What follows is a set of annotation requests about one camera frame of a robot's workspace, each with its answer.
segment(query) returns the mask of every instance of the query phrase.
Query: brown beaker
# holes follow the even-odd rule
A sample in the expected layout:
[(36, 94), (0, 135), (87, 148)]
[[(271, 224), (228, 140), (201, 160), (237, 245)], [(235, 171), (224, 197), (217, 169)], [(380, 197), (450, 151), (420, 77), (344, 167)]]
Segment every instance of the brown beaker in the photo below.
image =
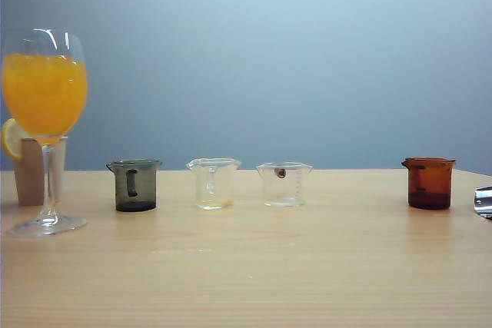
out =
[(455, 160), (445, 157), (407, 157), (408, 203), (420, 209), (447, 209), (451, 204), (451, 171)]

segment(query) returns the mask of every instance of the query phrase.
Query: measuring cup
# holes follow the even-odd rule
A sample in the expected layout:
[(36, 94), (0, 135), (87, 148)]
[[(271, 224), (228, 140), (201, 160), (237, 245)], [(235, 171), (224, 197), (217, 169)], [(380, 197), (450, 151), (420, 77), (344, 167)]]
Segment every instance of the measuring cup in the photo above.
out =
[(116, 210), (155, 208), (155, 174), (162, 165), (154, 159), (112, 161), (106, 167), (115, 174)]
[(455, 160), (445, 157), (407, 157), (408, 203), (420, 209), (447, 209), (451, 204), (451, 171)]
[(188, 167), (196, 178), (196, 205), (201, 209), (214, 210), (232, 204), (232, 172), (239, 168), (240, 161), (230, 157), (193, 159)]
[(304, 179), (311, 165), (293, 161), (265, 163), (256, 167), (263, 178), (263, 201), (276, 207), (298, 207), (304, 204)]

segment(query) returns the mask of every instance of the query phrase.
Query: orange juice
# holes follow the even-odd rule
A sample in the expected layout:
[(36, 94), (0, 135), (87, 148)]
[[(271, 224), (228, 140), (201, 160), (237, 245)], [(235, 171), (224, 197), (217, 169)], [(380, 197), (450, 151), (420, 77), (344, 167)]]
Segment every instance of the orange juice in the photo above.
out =
[(87, 97), (84, 63), (66, 55), (6, 55), (2, 80), (12, 116), (42, 144), (70, 129)]

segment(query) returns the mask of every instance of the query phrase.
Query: table surface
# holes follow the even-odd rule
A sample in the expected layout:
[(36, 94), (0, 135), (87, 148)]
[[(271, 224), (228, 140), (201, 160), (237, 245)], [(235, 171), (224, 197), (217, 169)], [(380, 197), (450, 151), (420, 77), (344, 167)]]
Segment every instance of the table surface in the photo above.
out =
[(190, 171), (157, 173), (158, 206), (115, 210), (109, 171), (65, 172), (80, 230), (5, 232), (39, 207), (2, 173), (2, 326), (490, 327), (492, 223), (474, 213), (492, 177), (453, 172), (450, 210), (407, 205), (407, 171), (315, 170), (307, 203), (261, 202), (234, 173), (234, 206), (194, 206)]

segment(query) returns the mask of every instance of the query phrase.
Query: glass base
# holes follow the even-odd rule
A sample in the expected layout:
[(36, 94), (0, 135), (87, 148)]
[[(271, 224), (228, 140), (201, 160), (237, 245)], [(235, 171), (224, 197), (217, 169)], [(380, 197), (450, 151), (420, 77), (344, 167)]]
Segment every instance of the glass base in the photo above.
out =
[(299, 197), (276, 197), (264, 201), (269, 207), (300, 207), (304, 204), (304, 200)]
[(85, 226), (87, 221), (80, 217), (69, 217), (57, 211), (39, 214), (35, 219), (15, 225), (9, 233), (12, 236), (40, 237), (60, 234)]
[(200, 209), (219, 210), (219, 209), (224, 209), (225, 207), (230, 207), (232, 205), (232, 200), (225, 200), (225, 201), (204, 200), (202, 202), (197, 202), (196, 205)]

